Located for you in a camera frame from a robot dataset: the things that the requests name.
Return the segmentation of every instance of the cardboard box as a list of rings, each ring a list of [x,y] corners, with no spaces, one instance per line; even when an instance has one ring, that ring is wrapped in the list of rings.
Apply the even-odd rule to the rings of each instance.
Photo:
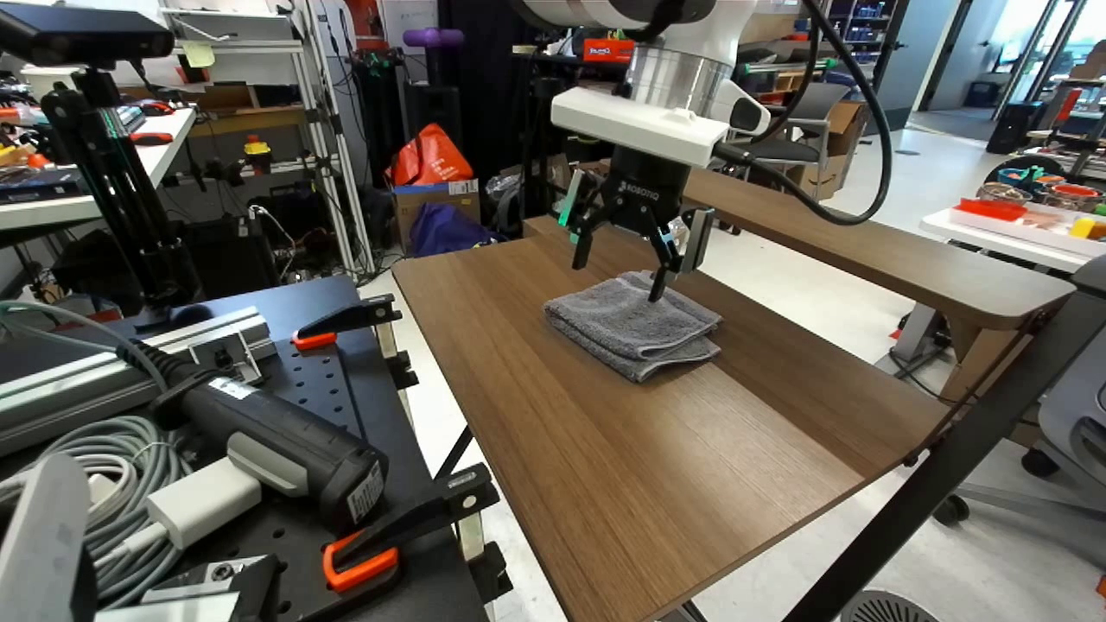
[[[852,172],[855,156],[831,156],[822,165],[799,165],[791,171],[791,179],[816,200],[833,199],[846,172]]]
[[[833,199],[855,164],[859,142],[868,126],[868,109],[855,102],[842,102],[831,109],[831,146],[827,146],[827,164],[808,164],[808,165],[791,165],[789,177],[813,199],[827,200]]]
[[[413,241],[416,218],[421,203],[449,203],[475,224],[482,224],[482,185],[479,179],[460,179],[460,185],[442,185],[442,186],[395,186],[395,223],[401,234],[401,249]]]

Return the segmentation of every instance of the black strap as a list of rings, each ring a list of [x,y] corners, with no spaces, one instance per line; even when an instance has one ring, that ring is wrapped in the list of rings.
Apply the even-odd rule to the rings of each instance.
[[[662,0],[642,30],[627,30],[634,42],[657,42],[671,25],[686,17],[688,0]]]

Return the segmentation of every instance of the orange bag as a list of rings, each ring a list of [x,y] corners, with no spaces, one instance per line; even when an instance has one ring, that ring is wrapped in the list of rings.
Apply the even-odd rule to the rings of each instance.
[[[442,132],[442,126],[426,126],[395,158],[390,186],[438,186],[452,179],[475,179],[475,165]]]

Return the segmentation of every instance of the floor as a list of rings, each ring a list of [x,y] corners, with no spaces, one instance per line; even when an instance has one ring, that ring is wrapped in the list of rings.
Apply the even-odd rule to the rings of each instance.
[[[975,142],[990,142],[996,132],[992,109],[922,110],[913,116],[913,126]]]
[[[921,232],[921,218],[954,203],[971,195],[975,185],[996,165],[982,154],[982,142],[951,139],[928,127],[910,127],[896,139],[896,185],[889,208],[878,223]],[[868,203],[873,185],[878,179],[878,149],[862,146],[846,186],[833,203]],[[862,361],[878,361],[889,348],[896,323],[913,308],[913,302],[855,280],[846,275],[827,269],[806,257],[772,245],[755,234],[715,232],[704,275],[744,291],[746,299],[772,303],[791,323],[819,333],[822,339],[859,352]],[[390,278],[381,278],[366,293],[395,291]],[[464,416],[406,308],[397,323],[397,341],[413,352],[421,377],[410,392],[413,421],[435,470],[449,453]],[[1052,480],[1033,480],[1018,466],[1021,451],[1014,444],[1001,445],[996,457],[971,478],[971,489],[992,492],[1001,498],[1052,498],[1062,489]],[[772,622],[783,620],[801,592],[831,566],[831,561],[866,528],[866,523],[882,507],[889,493],[907,480],[910,470],[896,470],[878,484],[866,489],[859,498],[845,501],[831,516],[816,518],[801,533],[789,536],[755,564],[722,578],[695,599],[695,605],[714,622]],[[1103,538],[1103,525],[1059,525],[1070,536]],[[504,622],[547,622],[565,620],[534,551],[509,505],[484,516],[488,538],[502,544],[514,592],[495,602],[495,620]],[[944,528],[937,523],[922,525],[910,546],[873,581],[874,592],[904,595],[922,605],[941,622],[1103,622],[1106,602],[1097,599],[1098,569],[1078,552],[1003,523],[990,505],[975,505],[971,523],[961,528]]]

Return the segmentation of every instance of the orange handle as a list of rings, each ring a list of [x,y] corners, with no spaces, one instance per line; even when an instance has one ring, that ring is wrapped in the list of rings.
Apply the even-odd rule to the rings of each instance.
[[[317,337],[291,339],[291,347],[299,347],[299,352],[331,348],[337,341],[338,341],[338,333],[317,333]]]
[[[327,578],[327,589],[330,592],[338,592],[338,595],[350,595],[350,592],[355,592],[355,589],[362,589],[362,583],[372,583],[372,581],[381,581],[381,578],[389,578],[389,574],[395,574],[397,566],[401,566],[401,551],[397,546],[390,546],[390,551],[383,551],[383,552],[378,552],[378,557],[372,557],[372,561],[362,561],[362,564],[355,564],[355,566],[350,566],[350,569],[338,569],[337,566],[337,557],[347,551],[347,544],[350,538],[355,538],[360,533],[352,533],[352,536],[347,536],[347,538],[338,538],[338,544],[330,544],[327,551],[322,551],[322,578]]]

